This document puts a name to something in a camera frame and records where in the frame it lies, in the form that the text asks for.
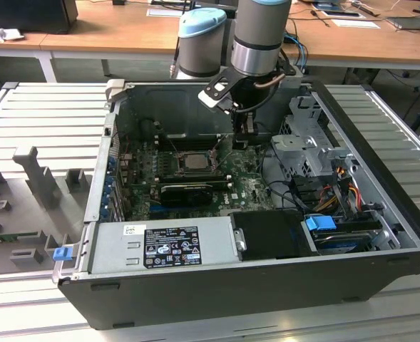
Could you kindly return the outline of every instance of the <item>power supply label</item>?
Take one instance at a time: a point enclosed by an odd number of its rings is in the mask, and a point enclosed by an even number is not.
[[[197,227],[146,229],[144,246],[147,269],[202,264]]]

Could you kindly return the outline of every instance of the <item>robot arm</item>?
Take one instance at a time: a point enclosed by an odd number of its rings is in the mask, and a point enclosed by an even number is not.
[[[235,24],[231,64],[199,94],[209,108],[231,115],[234,148],[246,148],[254,134],[255,111],[275,94],[289,73],[289,61],[280,58],[290,0],[240,1]]]

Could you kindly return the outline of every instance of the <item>blue latch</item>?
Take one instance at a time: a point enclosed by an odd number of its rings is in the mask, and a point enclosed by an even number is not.
[[[59,247],[54,249],[54,261],[70,261],[72,260],[73,247]]]
[[[305,222],[309,230],[326,230],[337,228],[331,216],[311,216]]]

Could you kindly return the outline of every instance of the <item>metal frame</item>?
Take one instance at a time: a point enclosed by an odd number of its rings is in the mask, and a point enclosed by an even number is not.
[[[18,50],[0,48],[0,57],[27,57],[39,60],[46,82],[57,82],[56,64],[58,58],[100,59],[103,74],[110,75],[108,60],[122,61],[171,61],[173,55],[166,53],[122,53],[101,51],[50,51],[50,50]]]

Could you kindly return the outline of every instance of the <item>aluminum profile table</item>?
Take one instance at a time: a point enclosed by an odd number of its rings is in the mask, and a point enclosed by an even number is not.
[[[105,83],[7,83],[0,91],[0,171],[25,177],[11,158],[36,146],[54,176],[70,168],[92,175],[108,109]]]

